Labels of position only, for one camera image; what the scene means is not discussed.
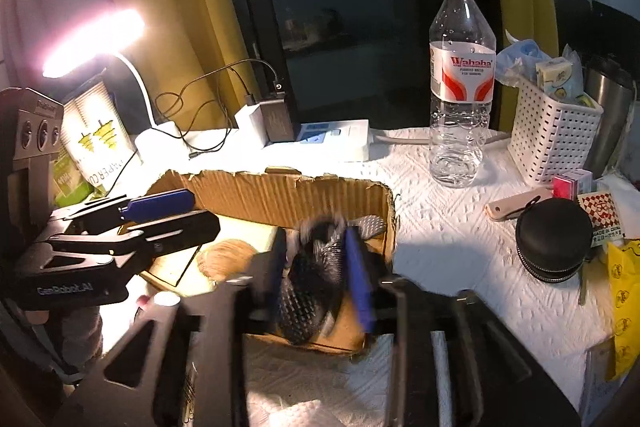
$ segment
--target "white lamp base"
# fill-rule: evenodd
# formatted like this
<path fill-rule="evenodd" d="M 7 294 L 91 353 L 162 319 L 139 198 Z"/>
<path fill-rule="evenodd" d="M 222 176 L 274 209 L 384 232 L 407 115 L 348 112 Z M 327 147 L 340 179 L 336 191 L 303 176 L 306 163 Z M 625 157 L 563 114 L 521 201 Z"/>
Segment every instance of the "white lamp base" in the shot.
<path fill-rule="evenodd" d="M 138 135 L 134 143 L 138 148 L 143 163 L 166 164 L 167 158 L 176 160 L 188 160 L 191 152 L 183 140 L 167 136 L 156 129 L 169 133 L 172 136 L 180 136 L 180 130 L 174 122 L 166 122 L 155 128 L 147 129 Z"/>

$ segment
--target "lamp light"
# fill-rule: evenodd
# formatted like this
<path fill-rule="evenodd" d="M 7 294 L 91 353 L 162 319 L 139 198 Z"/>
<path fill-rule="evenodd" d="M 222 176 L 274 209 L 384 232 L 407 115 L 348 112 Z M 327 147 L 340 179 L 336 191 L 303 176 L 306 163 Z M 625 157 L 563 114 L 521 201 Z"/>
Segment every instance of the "lamp light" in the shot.
<path fill-rule="evenodd" d="M 120 53 L 142 36 L 144 28 L 142 17 L 133 9 L 102 15 L 66 36 L 45 61 L 42 76 L 60 78 L 96 55 L 113 55 L 124 62 L 135 77 L 145 99 L 151 127 L 157 128 L 145 84 L 133 64 Z"/>

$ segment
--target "yellow plastic bag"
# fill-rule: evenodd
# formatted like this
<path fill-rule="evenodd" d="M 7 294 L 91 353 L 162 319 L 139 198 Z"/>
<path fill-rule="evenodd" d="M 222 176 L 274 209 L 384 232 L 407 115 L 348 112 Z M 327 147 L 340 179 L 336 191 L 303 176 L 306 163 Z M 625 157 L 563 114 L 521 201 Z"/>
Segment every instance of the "yellow plastic bag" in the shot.
<path fill-rule="evenodd" d="M 624 375 L 640 354 L 640 241 L 607 245 L 613 297 L 616 377 Z"/>

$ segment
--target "white tablecloth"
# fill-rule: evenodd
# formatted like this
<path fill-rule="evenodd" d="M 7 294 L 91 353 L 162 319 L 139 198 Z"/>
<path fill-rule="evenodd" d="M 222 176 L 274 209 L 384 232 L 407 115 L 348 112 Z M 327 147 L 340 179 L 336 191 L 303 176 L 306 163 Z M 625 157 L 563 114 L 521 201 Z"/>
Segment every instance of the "white tablecloth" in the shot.
<path fill-rule="evenodd" d="M 423 129 L 388 132 L 399 137 L 424 137 L 425 133 Z M 201 133 L 196 144 L 210 146 L 219 136 L 220 131 Z M 142 194 L 166 168 L 261 172 L 266 166 L 285 163 L 278 160 L 275 148 L 243 152 L 236 138 L 231 135 L 221 152 L 190 162 L 178 152 L 169 153 L 166 160 L 123 176 L 123 186 L 131 195 Z M 433 181 L 425 146 L 373 144 L 368 162 L 309 162 L 298 155 L 289 157 L 286 165 L 308 176 L 330 172 L 388 185 L 399 219 L 394 271 L 432 292 L 453 295 L 466 288 L 475 290 L 577 408 L 585 351 L 612 334 L 606 270 L 604 266 L 590 270 L 593 276 L 588 281 L 586 304 L 578 306 L 577 276 L 548 285 L 522 267 L 516 254 L 514 221 L 494 223 L 483 212 L 485 203 L 528 189 L 506 144 L 504 140 L 486 146 L 474 185 L 463 189 L 445 188 Z M 640 193 L 615 175 L 606 176 L 605 182 L 612 190 L 627 237 L 639 237 Z M 381 338 L 357 362 L 250 339 L 246 353 L 248 390 L 283 405 L 320 399 L 346 425 L 380 425 L 389 352 L 388 338 Z"/>

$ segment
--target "red box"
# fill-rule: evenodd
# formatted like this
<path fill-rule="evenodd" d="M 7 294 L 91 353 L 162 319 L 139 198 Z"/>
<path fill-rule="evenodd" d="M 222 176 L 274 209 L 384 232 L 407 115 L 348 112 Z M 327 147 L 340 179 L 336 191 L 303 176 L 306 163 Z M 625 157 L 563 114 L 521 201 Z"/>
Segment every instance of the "red box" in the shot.
<path fill-rule="evenodd" d="M 555 198 L 575 200 L 578 195 L 578 182 L 564 176 L 554 176 L 553 194 Z"/>

